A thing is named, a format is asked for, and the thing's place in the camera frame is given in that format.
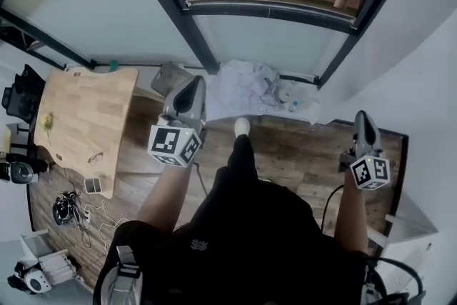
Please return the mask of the light wooden desk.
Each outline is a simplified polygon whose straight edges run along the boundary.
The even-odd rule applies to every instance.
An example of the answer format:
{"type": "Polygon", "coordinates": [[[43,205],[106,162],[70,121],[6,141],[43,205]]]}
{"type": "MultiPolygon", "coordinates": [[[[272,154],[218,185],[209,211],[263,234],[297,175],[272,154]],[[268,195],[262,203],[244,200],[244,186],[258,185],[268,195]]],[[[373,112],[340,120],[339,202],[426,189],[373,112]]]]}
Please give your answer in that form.
{"type": "Polygon", "coordinates": [[[85,179],[99,177],[101,195],[107,199],[114,195],[121,140],[138,75],[135,68],[105,74],[83,67],[53,70],[39,104],[34,143],[45,148],[60,167],[85,179]],[[41,120],[49,112],[54,113],[52,147],[41,130],[41,120]],[[100,151],[103,159],[89,165],[89,157],[100,151]]]}

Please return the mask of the yellow flowers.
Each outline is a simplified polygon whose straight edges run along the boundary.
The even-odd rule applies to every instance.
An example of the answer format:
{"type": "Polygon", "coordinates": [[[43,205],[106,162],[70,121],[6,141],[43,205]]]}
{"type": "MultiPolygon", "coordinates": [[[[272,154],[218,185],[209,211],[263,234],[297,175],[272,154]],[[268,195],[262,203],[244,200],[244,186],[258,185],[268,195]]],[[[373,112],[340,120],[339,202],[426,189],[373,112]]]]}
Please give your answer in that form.
{"type": "Polygon", "coordinates": [[[54,127],[54,113],[49,112],[41,120],[41,130],[43,131],[50,147],[52,147],[51,132],[52,132],[53,127],[54,127]]]}

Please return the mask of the black office chair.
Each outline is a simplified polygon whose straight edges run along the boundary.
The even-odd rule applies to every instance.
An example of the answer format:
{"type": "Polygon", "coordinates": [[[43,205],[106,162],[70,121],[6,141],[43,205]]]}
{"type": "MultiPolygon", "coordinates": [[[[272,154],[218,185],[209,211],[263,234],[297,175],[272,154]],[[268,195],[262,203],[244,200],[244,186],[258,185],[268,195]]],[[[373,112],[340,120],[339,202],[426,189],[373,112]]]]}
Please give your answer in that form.
{"type": "Polygon", "coordinates": [[[39,110],[45,81],[28,64],[14,83],[4,89],[1,105],[8,116],[21,119],[27,124],[33,122],[39,110]]]}

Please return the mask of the white square box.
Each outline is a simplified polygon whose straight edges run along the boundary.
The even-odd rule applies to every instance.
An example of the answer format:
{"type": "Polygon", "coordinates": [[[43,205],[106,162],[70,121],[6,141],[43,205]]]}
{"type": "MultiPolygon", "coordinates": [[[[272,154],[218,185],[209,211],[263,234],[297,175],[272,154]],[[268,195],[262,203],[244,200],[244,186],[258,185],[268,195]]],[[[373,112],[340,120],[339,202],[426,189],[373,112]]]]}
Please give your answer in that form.
{"type": "Polygon", "coordinates": [[[99,177],[84,179],[84,188],[87,194],[100,194],[102,192],[99,177]]]}

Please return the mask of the short black bar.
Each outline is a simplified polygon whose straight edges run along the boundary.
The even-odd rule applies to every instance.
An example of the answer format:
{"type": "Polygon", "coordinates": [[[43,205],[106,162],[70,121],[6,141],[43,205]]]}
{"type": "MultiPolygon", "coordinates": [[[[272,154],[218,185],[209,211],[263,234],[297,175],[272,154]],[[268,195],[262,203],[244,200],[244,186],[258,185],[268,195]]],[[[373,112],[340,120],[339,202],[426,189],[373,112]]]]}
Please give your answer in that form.
{"type": "Polygon", "coordinates": [[[294,72],[280,71],[278,73],[279,78],[284,81],[294,81],[303,84],[311,84],[318,86],[320,83],[320,78],[316,75],[311,74],[300,74],[294,72]]]}

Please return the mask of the white rack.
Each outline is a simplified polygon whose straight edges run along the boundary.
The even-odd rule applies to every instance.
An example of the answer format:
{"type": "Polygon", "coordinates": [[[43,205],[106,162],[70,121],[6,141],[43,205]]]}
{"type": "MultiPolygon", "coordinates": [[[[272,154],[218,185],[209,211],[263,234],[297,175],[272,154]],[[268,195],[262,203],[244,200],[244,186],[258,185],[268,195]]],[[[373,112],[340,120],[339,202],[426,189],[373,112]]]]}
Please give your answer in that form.
{"type": "Polygon", "coordinates": [[[27,267],[39,263],[54,288],[56,285],[75,279],[79,275],[69,258],[68,249],[52,251],[47,246],[44,237],[48,233],[49,230],[46,229],[35,231],[28,235],[21,235],[20,243],[24,255],[19,261],[25,263],[27,267]]]}

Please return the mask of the person's right forearm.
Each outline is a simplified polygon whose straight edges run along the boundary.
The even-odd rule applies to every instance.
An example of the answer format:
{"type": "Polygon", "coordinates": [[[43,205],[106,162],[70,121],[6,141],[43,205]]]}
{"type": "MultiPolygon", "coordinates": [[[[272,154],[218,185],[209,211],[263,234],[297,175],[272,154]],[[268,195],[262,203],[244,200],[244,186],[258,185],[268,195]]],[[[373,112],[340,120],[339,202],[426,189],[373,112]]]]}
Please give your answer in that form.
{"type": "Polygon", "coordinates": [[[368,253],[366,200],[352,173],[345,173],[334,239],[347,251],[368,253]]]}

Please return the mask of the white cabinet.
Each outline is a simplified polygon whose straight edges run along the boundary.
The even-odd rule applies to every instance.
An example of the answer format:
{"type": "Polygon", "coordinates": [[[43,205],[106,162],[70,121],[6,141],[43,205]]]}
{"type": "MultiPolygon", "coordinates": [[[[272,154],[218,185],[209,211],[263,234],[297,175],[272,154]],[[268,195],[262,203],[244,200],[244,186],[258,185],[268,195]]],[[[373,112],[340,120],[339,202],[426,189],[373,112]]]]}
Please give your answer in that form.
{"type": "Polygon", "coordinates": [[[431,272],[437,259],[442,233],[407,195],[394,214],[383,218],[385,233],[368,226],[368,239],[377,245],[374,269],[388,294],[407,296],[407,305],[426,305],[429,286],[437,275],[431,272]]]}

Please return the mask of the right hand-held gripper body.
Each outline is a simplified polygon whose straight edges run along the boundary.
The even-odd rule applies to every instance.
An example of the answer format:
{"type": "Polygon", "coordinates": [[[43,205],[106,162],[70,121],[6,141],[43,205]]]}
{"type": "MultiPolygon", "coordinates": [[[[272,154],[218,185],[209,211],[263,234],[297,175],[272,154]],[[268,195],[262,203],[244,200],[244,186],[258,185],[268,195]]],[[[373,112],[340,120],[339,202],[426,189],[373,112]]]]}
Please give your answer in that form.
{"type": "Polygon", "coordinates": [[[360,134],[354,136],[356,160],[350,165],[356,188],[377,190],[390,182],[390,162],[383,157],[380,140],[370,145],[360,134]]]}

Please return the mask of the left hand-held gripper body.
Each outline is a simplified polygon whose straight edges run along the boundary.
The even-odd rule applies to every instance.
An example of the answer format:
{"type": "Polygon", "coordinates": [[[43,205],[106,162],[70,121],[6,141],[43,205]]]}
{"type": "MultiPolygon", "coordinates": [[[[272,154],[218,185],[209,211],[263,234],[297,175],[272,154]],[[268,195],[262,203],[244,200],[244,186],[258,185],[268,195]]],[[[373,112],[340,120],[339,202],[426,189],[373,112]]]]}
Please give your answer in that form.
{"type": "Polygon", "coordinates": [[[166,107],[151,126],[147,152],[161,164],[186,168],[202,146],[206,112],[179,114],[166,107]]]}

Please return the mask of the black t-shirt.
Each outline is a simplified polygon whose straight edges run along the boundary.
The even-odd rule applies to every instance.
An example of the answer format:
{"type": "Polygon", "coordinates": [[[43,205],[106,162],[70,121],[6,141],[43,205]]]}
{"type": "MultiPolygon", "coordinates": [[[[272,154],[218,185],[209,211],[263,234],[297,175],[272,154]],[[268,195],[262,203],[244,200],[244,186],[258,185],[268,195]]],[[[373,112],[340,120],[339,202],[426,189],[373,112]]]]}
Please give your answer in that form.
{"type": "Polygon", "coordinates": [[[141,221],[115,232],[101,275],[129,246],[144,305],[360,305],[361,254],[321,233],[286,187],[221,169],[192,220],[171,234],[141,221]]]}

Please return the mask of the black trousers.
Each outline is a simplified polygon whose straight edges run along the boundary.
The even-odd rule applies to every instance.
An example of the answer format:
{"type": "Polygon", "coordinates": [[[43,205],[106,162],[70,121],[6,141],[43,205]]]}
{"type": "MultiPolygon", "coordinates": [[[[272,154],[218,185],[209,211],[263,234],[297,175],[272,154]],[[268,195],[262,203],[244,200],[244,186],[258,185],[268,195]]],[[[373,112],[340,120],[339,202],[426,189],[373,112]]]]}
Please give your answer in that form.
{"type": "Polygon", "coordinates": [[[258,183],[258,173],[251,141],[246,134],[238,136],[225,166],[218,169],[214,190],[246,188],[258,183]]]}

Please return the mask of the white shoe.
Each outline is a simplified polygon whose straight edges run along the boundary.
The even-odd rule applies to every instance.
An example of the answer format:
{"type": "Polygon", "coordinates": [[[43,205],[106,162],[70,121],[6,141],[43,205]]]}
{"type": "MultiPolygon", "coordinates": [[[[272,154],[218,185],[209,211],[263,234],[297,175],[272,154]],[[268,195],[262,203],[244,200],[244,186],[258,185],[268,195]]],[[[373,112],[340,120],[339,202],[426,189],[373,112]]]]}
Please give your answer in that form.
{"type": "Polygon", "coordinates": [[[249,120],[245,117],[240,117],[236,120],[234,124],[234,133],[236,138],[246,135],[248,136],[251,130],[249,120]]]}

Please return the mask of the white round device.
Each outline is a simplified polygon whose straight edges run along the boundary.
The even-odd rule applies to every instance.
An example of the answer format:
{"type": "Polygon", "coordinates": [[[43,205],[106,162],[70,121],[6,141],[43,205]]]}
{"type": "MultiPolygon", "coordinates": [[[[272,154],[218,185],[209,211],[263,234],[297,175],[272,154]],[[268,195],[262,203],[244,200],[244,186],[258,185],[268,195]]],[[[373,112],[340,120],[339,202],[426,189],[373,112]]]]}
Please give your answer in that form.
{"type": "Polygon", "coordinates": [[[18,261],[14,274],[7,278],[7,283],[13,289],[33,295],[43,294],[53,289],[39,263],[27,267],[25,263],[18,261]]]}

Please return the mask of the person's left forearm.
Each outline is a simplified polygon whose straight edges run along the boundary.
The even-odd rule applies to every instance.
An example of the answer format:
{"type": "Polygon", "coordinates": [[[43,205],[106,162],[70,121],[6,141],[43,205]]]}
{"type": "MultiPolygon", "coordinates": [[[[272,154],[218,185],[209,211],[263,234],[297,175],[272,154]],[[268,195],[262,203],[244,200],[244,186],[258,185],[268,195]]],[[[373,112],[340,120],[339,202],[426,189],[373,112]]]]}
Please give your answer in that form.
{"type": "Polygon", "coordinates": [[[166,166],[139,209],[136,219],[163,233],[171,233],[184,205],[191,170],[191,166],[166,166]]]}

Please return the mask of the grey round device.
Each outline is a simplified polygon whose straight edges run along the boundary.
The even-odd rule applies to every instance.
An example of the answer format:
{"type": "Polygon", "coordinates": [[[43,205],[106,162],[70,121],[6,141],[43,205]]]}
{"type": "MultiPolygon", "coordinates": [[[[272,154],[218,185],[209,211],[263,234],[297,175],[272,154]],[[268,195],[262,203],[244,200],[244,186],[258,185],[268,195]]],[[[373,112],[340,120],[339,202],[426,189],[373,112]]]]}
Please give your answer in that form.
{"type": "Polygon", "coordinates": [[[0,152],[0,180],[13,184],[30,184],[35,174],[33,169],[20,161],[8,162],[7,153],[0,152]]]}

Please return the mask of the black window frame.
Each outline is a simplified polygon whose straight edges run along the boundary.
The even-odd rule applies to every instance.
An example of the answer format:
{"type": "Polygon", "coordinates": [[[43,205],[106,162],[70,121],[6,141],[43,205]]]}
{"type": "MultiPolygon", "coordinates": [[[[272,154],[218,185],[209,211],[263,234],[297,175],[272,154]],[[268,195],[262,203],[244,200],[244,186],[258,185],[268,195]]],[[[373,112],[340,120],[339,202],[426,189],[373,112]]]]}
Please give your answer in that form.
{"type": "MultiPolygon", "coordinates": [[[[190,46],[192,52],[194,52],[203,69],[210,74],[215,74],[219,70],[219,65],[211,52],[209,45],[205,41],[204,35],[194,21],[194,17],[198,15],[251,16],[264,19],[293,21],[301,24],[320,26],[325,29],[340,31],[347,34],[347,39],[332,58],[322,75],[319,76],[320,83],[317,87],[322,88],[335,74],[337,68],[365,34],[385,1],[386,0],[365,0],[354,21],[338,18],[337,16],[331,15],[329,11],[319,11],[310,6],[286,6],[277,1],[196,0],[190,6],[187,6],[184,0],[159,0],[159,3],[164,7],[165,12],[174,23],[174,26],[190,46]]],[[[0,0],[0,21],[6,21],[9,27],[27,34],[31,38],[37,40],[40,44],[49,47],[56,53],[65,56],[67,59],[76,62],[80,66],[92,70],[99,65],[97,61],[84,58],[82,55],[76,53],[46,32],[30,24],[25,19],[6,10],[2,6],[3,3],[4,0],[0,0]]],[[[11,38],[0,32],[0,40],[5,41],[30,56],[38,58],[50,66],[59,66],[55,61],[37,53],[33,48],[27,47],[16,38],[11,38]]]]}

